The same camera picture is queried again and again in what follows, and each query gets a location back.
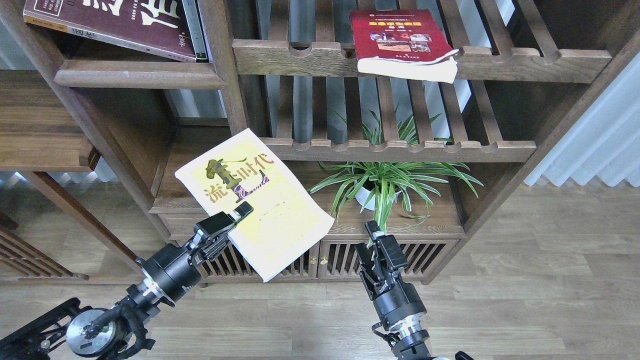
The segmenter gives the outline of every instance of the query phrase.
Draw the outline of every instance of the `red book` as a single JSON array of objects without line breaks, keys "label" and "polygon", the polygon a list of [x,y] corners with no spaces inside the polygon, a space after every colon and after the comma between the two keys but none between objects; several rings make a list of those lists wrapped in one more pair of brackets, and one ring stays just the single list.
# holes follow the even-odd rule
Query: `red book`
[{"label": "red book", "polygon": [[452,83],[452,49],[429,10],[351,12],[358,71]]},{"label": "red book", "polygon": [[195,62],[181,0],[27,0],[25,22]]}]

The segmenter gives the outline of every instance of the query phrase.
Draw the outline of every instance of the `cabinet door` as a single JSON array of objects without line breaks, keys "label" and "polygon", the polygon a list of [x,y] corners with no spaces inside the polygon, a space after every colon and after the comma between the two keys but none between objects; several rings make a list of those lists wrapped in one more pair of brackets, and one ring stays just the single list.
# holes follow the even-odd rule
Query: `cabinet door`
[{"label": "cabinet door", "polygon": [[[316,279],[319,250],[320,245],[317,243],[270,281],[285,282]],[[249,265],[247,260],[245,260],[233,244],[229,244],[222,254],[214,261],[209,262],[207,266],[207,272],[211,275],[204,280],[205,282],[262,282],[262,278],[255,272],[253,267]]]},{"label": "cabinet door", "polygon": [[[318,278],[335,281],[359,281],[360,260],[355,245],[358,240],[322,241]],[[458,239],[398,240],[409,266],[404,279],[427,277],[451,251]]]}]

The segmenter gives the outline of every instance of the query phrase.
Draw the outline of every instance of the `black robotic arm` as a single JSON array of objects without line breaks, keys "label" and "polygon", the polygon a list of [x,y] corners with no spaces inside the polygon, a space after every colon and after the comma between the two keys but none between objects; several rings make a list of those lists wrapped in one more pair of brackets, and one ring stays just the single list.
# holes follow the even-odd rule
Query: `black robotic arm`
[{"label": "black robotic arm", "polygon": [[[77,298],[69,299],[0,340],[0,360],[49,360],[49,353],[64,341],[75,354],[98,360],[123,360],[151,350],[155,340],[147,338],[145,324],[160,312],[159,303],[175,306],[209,276],[207,262],[220,255],[229,232],[252,211],[244,202],[230,214],[218,213],[197,223],[195,235],[183,246],[169,244],[151,258],[139,259],[144,280],[128,287],[127,296],[111,309],[80,308]],[[365,227],[373,246],[368,249],[361,243],[356,249],[360,278],[380,318],[372,330],[400,360],[444,360],[432,357],[424,344],[429,334],[419,320],[426,310],[414,286],[402,280],[407,261],[396,239],[381,232],[376,222]],[[61,325],[67,317],[71,321]],[[378,331],[380,327],[387,333]],[[135,341],[127,347],[132,336]],[[458,352],[456,360],[473,359]]]}]

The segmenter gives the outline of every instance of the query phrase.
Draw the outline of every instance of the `wooden shelf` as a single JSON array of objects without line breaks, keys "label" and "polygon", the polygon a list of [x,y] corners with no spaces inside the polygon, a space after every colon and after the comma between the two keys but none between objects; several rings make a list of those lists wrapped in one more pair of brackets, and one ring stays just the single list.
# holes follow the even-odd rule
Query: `wooden shelf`
[{"label": "wooden shelf", "polygon": [[[403,8],[415,7],[414,1],[401,3]],[[476,4],[491,47],[471,46],[455,0],[438,2],[450,43],[460,49],[455,56],[458,79],[591,83],[611,60],[607,51],[558,49],[533,0],[514,0],[514,5],[516,15],[531,30],[537,49],[513,45],[494,1],[478,0]],[[276,30],[269,30],[269,40],[233,41],[238,74],[372,76],[357,71],[353,44],[334,42],[332,35],[326,37],[327,28],[333,31],[332,7],[326,6],[324,11],[316,17],[316,41],[294,44],[286,39],[288,7],[274,2],[270,26]]]},{"label": "wooden shelf", "polygon": [[0,71],[0,171],[90,172],[98,153],[37,71]]},{"label": "wooden shelf", "polygon": [[[173,174],[187,162],[226,139],[228,135],[228,129],[224,127],[183,127],[177,131],[173,138],[156,201],[150,212],[161,214],[165,223],[170,223],[170,227],[179,226],[177,232],[183,234],[182,236],[191,236],[193,224],[196,222],[187,222],[186,218],[196,220],[206,217],[206,214]],[[296,174],[305,188],[312,187],[329,175],[329,173],[322,171],[315,161],[288,161],[287,166]],[[431,208],[430,217],[421,225],[411,225],[417,221],[404,217],[400,206],[394,207],[387,226],[388,230],[397,238],[459,239],[465,237],[450,187],[446,184],[434,186],[442,193],[442,197],[432,198],[434,206]],[[325,188],[313,194],[313,198],[323,209],[329,211],[335,190],[336,188]],[[415,202],[416,214],[426,210],[423,204],[419,204],[418,198],[418,196],[412,198],[412,201]],[[357,202],[346,203],[339,222],[332,227],[326,239],[366,239],[367,235],[363,224],[371,220],[373,215],[370,211],[362,214],[359,212],[360,205]]]},{"label": "wooden shelf", "polygon": [[[460,112],[458,97],[450,84],[441,83],[440,93],[453,142],[446,145],[434,141],[421,81],[408,80],[418,145],[398,140],[397,120],[389,78],[378,78],[378,99],[385,142],[371,145],[363,140],[358,81],[345,79],[348,141],[333,143],[326,134],[326,83],[324,78],[313,82],[313,139],[295,142],[292,136],[293,98],[281,97],[278,107],[276,138],[263,138],[264,143],[283,160],[323,161],[465,161],[465,162],[525,162],[535,151],[533,141],[504,140],[489,100],[484,82],[470,81],[473,100],[479,108],[478,119],[465,119]],[[280,77],[281,94],[291,94],[292,77]]]},{"label": "wooden shelf", "polygon": [[81,88],[219,90],[226,83],[212,63],[65,60],[54,81]]}]

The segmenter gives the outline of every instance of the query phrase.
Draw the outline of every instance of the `book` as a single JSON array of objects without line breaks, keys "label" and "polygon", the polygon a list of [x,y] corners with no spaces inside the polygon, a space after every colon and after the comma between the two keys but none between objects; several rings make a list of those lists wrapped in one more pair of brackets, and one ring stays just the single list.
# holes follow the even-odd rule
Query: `book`
[{"label": "book", "polygon": [[180,0],[26,0],[24,21],[81,37],[195,62]]},{"label": "book", "polygon": [[333,224],[296,176],[250,130],[190,161],[175,177],[207,214],[253,207],[230,241],[267,282],[302,256]]},{"label": "book", "polygon": [[429,10],[351,12],[358,71],[453,83],[453,49]]},{"label": "book", "polygon": [[196,0],[182,0],[182,7],[184,9],[184,16],[187,19],[187,25],[189,26],[189,34],[191,35],[191,43],[196,53],[196,59],[198,61],[206,61],[207,48],[204,43],[198,4]]}]

